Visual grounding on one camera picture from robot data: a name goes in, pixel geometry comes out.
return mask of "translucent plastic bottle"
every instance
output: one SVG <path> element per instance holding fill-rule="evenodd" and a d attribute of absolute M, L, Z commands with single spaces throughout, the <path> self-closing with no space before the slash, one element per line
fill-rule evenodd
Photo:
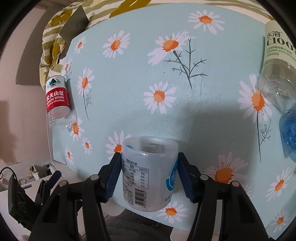
<path fill-rule="evenodd" d="M 269 21 L 265 26 L 265 52 L 259 89 L 282 113 L 294 109 L 295 48 L 276 21 Z"/>
<path fill-rule="evenodd" d="M 56 75 L 46 82 L 47 121 L 50 129 L 68 127 L 70 113 L 69 99 L 65 87 L 66 79 Z"/>

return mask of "black cable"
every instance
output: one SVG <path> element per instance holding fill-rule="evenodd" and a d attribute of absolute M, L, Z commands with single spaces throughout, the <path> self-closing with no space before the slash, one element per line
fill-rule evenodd
<path fill-rule="evenodd" d="M 17 175 L 15 174 L 15 172 L 10 168 L 10 167 L 3 167 L 2 170 L 0 171 L 0 175 L 2 174 L 2 172 L 5 170 L 5 169 L 9 169 L 12 171 L 12 173 L 14 174 L 15 178 L 17 178 Z"/>

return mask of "white wall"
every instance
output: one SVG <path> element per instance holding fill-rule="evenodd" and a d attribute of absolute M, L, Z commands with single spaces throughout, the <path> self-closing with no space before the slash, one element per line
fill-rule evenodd
<path fill-rule="evenodd" d="M 0 168 L 49 154 L 45 93 L 40 86 L 15 84 L 25 45 L 44 12 L 34 8 L 22 20 L 0 59 Z"/>

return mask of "daisy print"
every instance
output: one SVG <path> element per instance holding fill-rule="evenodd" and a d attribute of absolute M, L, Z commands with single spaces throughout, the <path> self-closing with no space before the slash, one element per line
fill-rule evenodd
<path fill-rule="evenodd" d="M 246 119 L 253 114 L 253 123 L 258 119 L 259 123 L 268 120 L 268 115 L 272 116 L 271 109 L 268 107 L 270 104 L 269 100 L 264 98 L 264 96 L 257 90 L 256 83 L 257 77 L 256 75 L 250 75 L 250 81 L 252 87 L 250 88 L 243 81 L 240 82 L 240 85 L 243 90 L 239 90 L 239 93 L 243 96 L 239 98 L 237 101 L 240 104 L 239 108 L 241 110 L 246 109 L 247 111 L 244 113 L 243 118 Z"/>
<path fill-rule="evenodd" d="M 79 39 L 78 43 L 76 44 L 74 48 L 74 53 L 80 53 L 80 50 L 83 49 L 83 45 L 86 43 L 85 41 L 86 37 L 83 36 L 81 39 Z"/>
<path fill-rule="evenodd" d="M 70 71 L 72 60 L 73 59 L 69 59 L 67 62 L 65 62 L 61 71 L 61 75 L 66 77 L 66 80 L 70 80 L 70 74 L 72 73 Z"/>
<path fill-rule="evenodd" d="M 109 43 L 103 45 L 103 48 L 105 48 L 103 55 L 105 55 L 105 57 L 115 58 L 116 52 L 123 54 L 122 49 L 126 49 L 128 47 L 128 40 L 130 39 L 131 33 L 124 36 L 123 34 L 124 31 L 120 30 L 117 36 L 114 34 L 113 37 L 108 38 Z"/>
<path fill-rule="evenodd" d="M 89 143 L 89 140 L 85 137 L 82 138 L 82 145 L 84 147 L 85 153 L 91 154 L 92 153 L 92 147 L 91 144 Z"/>
<path fill-rule="evenodd" d="M 175 93 L 176 88 L 170 88 L 167 90 L 168 82 L 164 85 L 162 82 L 159 82 L 157 85 L 154 84 L 154 87 L 150 86 L 149 89 L 151 92 L 144 92 L 144 96 L 147 98 L 144 99 L 145 105 L 148 105 L 148 110 L 151 109 L 151 114 L 153 114 L 159 106 L 159 112 L 161 114 L 166 114 L 166 106 L 172 107 L 172 103 L 176 100 L 175 97 L 170 96 Z"/>
<path fill-rule="evenodd" d="M 82 119 L 79 117 L 73 117 L 73 124 L 71 126 L 71 133 L 70 136 L 73 136 L 73 141 L 76 139 L 78 141 L 78 138 L 81 138 L 82 133 L 84 133 L 84 130 L 81 128 Z"/>
<path fill-rule="evenodd" d="M 69 147 L 65 148 L 65 155 L 66 155 L 66 162 L 69 162 L 69 164 L 73 164 L 73 157 L 72 152 Z"/>
<path fill-rule="evenodd" d="M 87 119 L 89 119 L 89 116 L 87 114 L 87 107 L 89 104 L 91 104 L 90 102 L 90 89 L 91 89 L 91 81 L 94 80 L 94 75 L 92 75 L 92 70 L 90 68 L 88 69 L 84 69 L 83 70 L 83 75 L 82 76 L 79 76 L 79 80 L 78 80 L 78 85 L 77 85 L 77 90 L 78 90 L 78 95 L 82 95 L 83 97 L 83 101 L 84 101 L 84 109 L 85 109 L 85 112 L 86 112 L 86 116 L 87 116 Z"/>
<path fill-rule="evenodd" d="M 219 15 L 214 15 L 214 12 L 210 12 L 208 14 L 206 10 L 203 10 L 203 13 L 201 13 L 200 11 L 196 11 L 196 13 L 190 13 L 188 22 L 197 23 L 193 26 L 194 29 L 203 26 L 204 31 L 206 31 L 206 29 L 208 28 L 208 30 L 212 34 L 216 34 L 216 28 L 219 30 L 224 30 L 224 28 L 220 24 L 225 22 L 217 20 L 217 18 L 219 17 Z"/>
<path fill-rule="evenodd" d="M 246 192 L 246 194 L 248 196 L 251 196 L 252 189 L 248 184 L 247 185 L 242 185 L 242 188 L 244 189 L 244 191 Z"/>
<path fill-rule="evenodd" d="M 121 144 L 125 139 L 130 138 L 131 135 L 128 134 L 125 138 L 124 138 L 124 133 L 123 131 L 121 131 L 120 133 L 120 138 L 118 138 L 118 134 L 115 131 L 114 132 L 114 139 L 112 137 L 108 137 L 110 144 L 106 144 L 106 147 L 109 148 L 109 150 L 107 150 L 108 154 L 111 154 L 111 156 L 108 157 L 109 160 L 112 159 L 112 157 L 114 156 L 115 152 L 119 152 L 121 153 Z"/>
<path fill-rule="evenodd" d="M 271 226 L 274 227 L 274 233 L 276 231 L 281 231 L 282 226 L 287 226 L 287 221 L 289 220 L 289 212 L 283 210 L 283 212 L 278 212 L 275 218 L 273 218 L 274 223 L 271 224 Z"/>
<path fill-rule="evenodd" d="M 238 171 L 248 165 L 247 162 L 240 157 L 232 159 L 232 152 L 229 152 L 227 157 L 225 154 L 218 155 L 218 167 L 210 166 L 205 170 L 205 173 L 214 179 L 216 182 L 230 183 L 237 179 L 246 179 L 247 176 L 238 173 Z"/>
<path fill-rule="evenodd" d="M 158 217 L 165 216 L 165 220 L 168 219 L 169 223 L 174 223 L 174 220 L 177 220 L 178 222 L 183 222 L 183 220 L 180 217 L 188 217 L 188 215 L 184 214 L 183 212 L 187 211 L 188 208 L 183 208 L 184 204 L 181 204 L 178 206 L 177 201 L 175 201 L 173 204 L 169 203 L 165 208 L 162 210 L 159 210 L 161 212 L 158 214 Z"/>
<path fill-rule="evenodd" d="M 176 50 L 183 50 L 182 46 L 186 45 L 185 41 L 190 38 L 188 33 L 189 31 L 183 31 L 181 34 L 178 32 L 176 35 L 173 33 L 170 37 L 166 36 L 164 39 L 163 37 L 158 37 L 155 43 L 160 47 L 147 54 L 147 56 L 153 56 L 148 60 L 148 63 L 151 65 L 158 64 L 169 52 L 173 52 L 179 58 L 180 56 Z"/>
<path fill-rule="evenodd" d="M 270 199 L 275 199 L 276 197 L 279 197 L 282 193 L 282 189 L 286 188 L 287 181 L 290 179 L 291 175 L 289 175 L 291 172 L 291 168 L 287 168 L 287 170 L 283 170 L 283 172 L 280 175 L 276 176 L 276 182 L 272 183 L 270 186 L 271 188 L 268 190 L 268 194 L 265 197 L 268 197 L 267 201 Z"/>

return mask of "screw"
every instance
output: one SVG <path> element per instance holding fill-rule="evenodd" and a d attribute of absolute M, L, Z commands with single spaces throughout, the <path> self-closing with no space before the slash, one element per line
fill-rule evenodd
<path fill-rule="evenodd" d="M 200 175 L 200 179 L 206 181 L 209 179 L 209 177 L 205 174 L 202 174 L 202 175 Z"/>
<path fill-rule="evenodd" d="M 65 186 L 67 184 L 67 181 L 66 180 L 63 180 L 63 181 L 60 181 L 59 182 L 59 186 L 60 187 L 63 187 L 63 186 Z"/>
<path fill-rule="evenodd" d="M 231 184 L 235 187 L 239 187 L 239 182 L 237 182 L 237 181 L 233 181 L 233 182 L 231 182 Z"/>
<path fill-rule="evenodd" d="M 99 175 L 97 175 L 97 174 L 94 174 L 94 175 L 91 176 L 92 181 L 95 181 L 95 180 L 98 180 L 98 179 L 99 179 Z"/>

